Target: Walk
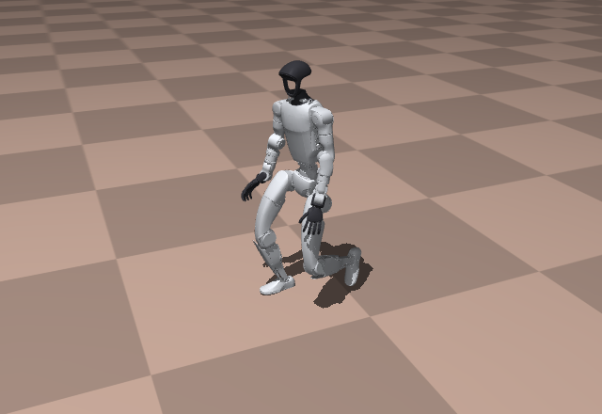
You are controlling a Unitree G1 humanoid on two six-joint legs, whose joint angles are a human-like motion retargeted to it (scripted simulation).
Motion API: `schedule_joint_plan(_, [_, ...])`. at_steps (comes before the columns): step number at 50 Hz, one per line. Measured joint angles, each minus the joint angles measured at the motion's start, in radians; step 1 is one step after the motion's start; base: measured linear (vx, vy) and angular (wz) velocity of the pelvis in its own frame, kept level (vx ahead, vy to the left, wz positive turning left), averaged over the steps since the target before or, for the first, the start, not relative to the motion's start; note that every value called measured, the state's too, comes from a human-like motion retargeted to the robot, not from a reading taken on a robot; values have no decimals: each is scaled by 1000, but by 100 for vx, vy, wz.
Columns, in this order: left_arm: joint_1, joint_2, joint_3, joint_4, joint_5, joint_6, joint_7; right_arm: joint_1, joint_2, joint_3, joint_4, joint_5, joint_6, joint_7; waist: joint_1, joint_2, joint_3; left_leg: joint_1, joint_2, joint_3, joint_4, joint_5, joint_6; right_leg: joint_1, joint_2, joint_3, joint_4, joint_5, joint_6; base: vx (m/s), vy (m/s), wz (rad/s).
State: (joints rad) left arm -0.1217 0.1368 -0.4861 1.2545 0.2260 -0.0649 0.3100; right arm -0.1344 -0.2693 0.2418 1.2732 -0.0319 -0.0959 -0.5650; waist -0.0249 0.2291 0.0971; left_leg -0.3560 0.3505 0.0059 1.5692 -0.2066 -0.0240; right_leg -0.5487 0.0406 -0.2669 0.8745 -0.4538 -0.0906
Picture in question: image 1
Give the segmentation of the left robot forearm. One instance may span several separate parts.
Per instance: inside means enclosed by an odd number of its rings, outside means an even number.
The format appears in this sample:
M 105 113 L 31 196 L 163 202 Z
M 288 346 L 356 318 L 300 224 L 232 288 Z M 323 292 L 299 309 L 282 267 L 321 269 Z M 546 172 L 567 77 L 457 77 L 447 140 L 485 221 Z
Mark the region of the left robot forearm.
M 314 203 L 323 205 L 325 194 L 327 193 L 327 185 L 333 173 L 333 159 L 330 154 L 324 153 L 321 155 L 320 167 L 317 168 L 317 173 Z

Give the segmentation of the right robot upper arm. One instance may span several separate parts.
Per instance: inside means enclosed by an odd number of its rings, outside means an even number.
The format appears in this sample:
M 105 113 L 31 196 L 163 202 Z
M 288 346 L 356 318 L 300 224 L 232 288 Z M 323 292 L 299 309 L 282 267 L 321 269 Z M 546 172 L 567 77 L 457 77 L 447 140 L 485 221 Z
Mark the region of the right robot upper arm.
M 270 146 L 276 150 L 281 150 L 285 146 L 285 143 L 286 143 L 286 141 L 284 139 L 285 133 L 284 133 L 282 120 L 281 120 L 281 114 L 280 114 L 281 104 L 285 100 L 277 101 L 277 102 L 273 103 L 273 106 L 272 106 L 273 113 L 274 113 L 274 117 L 273 117 L 274 133 L 269 137 L 268 146 Z

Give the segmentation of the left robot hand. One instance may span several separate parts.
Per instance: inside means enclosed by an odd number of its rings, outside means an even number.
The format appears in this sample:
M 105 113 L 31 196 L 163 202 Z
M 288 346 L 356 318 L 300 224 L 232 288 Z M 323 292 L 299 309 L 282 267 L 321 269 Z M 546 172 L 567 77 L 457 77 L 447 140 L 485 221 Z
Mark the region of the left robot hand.
M 318 233 L 317 234 L 320 234 L 322 220 L 323 220 L 323 213 L 322 213 L 321 208 L 324 208 L 324 206 L 325 206 L 325 199 L 324 199 L 324 203 L 322 205 L 322 204 L 314 203 L 314 198 L 315 198 L 315 193 L 313 194 L 312 201 L 311 201 L 312 207 L 310 207 L 309 210 L 299 220 L 299 224 L 300 224 L 300 223 L 302 223 L 302 221 L 307 216 L 307 221 L 306 221 L 306 224 L 304 226 L 303 232 L 305 232 L 305 230 L 306 230 L 306 228 L 308 226 L 308 223 L 310 222 L 309 223 L 308 234 L 310 234 L 312 223 L 314 222 L 312 235 L 314 235 L 315 232 L 316 232 L 317 222 L 319 222 L 319 224 L 318 224 Z

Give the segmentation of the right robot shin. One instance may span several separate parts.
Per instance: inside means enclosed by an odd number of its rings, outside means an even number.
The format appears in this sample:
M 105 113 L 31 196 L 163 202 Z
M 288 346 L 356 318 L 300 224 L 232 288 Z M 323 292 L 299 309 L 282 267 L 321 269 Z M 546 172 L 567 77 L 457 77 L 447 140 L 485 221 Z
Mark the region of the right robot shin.
M 264 261 L 266 262 L 266 264 L 272 269 L 274 274 L 277 275 L 278 279 L 280 279 L 281 282 L 287 281 L 288 277 L 286 275 L 286 272 L 285 272 L 283 264 L 282 264 L 282 258 L 281 258 L 282 255 L 280 253 L 278 244 L 274 243 L 270 247 L 262 247 L 261 245 L 257 244 L 255 241 L 253 241 L 253 242 L 254 242 L 256 248 L 258 249 L 258 251 L 260 252 L 261 256 L 263 257 Z M 284 281 L 282 280 L 282 278 Z

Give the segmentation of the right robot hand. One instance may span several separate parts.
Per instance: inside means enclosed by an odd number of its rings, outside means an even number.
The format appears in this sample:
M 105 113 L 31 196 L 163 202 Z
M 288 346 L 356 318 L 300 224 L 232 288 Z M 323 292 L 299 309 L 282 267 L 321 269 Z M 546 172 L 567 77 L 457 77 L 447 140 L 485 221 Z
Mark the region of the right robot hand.
M 257 174 L 256 177 L 257 178 L 255 178 L 253 181 L 251 181 L 246 186 L 246 188 L 242 191 L 242 200 L 243 201 L 246 201 L 246 199 L 249 200 L 248 194 L 249 194 L 249 197 L 252 199 L 251 193 L 252 193 L 253 189 L 255 187 L 257 187 L 260 183 L 265 183 L 266 182 L 266 181 L 265 182 L 263 181 L 267 177 L 267 175 L 266 175 L 265 172 L 262 172 L 261 174 Z

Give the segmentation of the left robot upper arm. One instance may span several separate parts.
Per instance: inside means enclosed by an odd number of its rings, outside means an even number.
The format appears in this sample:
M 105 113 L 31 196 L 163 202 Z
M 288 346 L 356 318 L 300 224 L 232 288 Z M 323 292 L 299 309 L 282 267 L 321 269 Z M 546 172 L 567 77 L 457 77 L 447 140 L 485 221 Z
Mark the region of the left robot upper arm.
M 334 117 L 330 110 L 321 106 L 316 106 L 310 109 L 311 119 L 317 128 L 319 143 L 323 150 L 317 154 L 317 161 L 320 164 L 320 157 L 324 153 L 332 156 L 333 162 L 335 159 L 334 140 L 333 140 L 333 121 Z

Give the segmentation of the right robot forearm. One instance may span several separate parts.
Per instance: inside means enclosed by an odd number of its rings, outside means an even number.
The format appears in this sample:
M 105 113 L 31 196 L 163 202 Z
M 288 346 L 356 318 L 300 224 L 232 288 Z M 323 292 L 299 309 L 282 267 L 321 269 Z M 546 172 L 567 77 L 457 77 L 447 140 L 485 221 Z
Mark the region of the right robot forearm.
M 268 146 L 268 143 L 267 143 L 266 156 L 265 156 L 265 159 L 263 162 L 262 170 L 260 172 L 260 174 L 262 172 L 265 172 L 267 175 L 267 177 L 263 180 L 264 182 L 270 181 L 272 179 L 273 171 L 275 169 L 275 166 L 277 163 L 277 158 L 279 157 L 279 154 L 280 154 L 279 150 L 276 150 L 276 149 Z

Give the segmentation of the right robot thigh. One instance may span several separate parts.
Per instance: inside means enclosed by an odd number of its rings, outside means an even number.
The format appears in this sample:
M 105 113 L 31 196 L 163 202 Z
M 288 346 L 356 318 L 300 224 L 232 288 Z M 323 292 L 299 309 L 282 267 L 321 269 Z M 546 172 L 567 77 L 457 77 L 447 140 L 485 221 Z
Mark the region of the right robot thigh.
M 286 192 L 295 190 L 292 187 L 292 176 L 292 170 L 279 171 L 261 198 L 255 222 L 255 238 L 262 247 L 270 247 L 277 239 L 270 227 L 285 202 Z

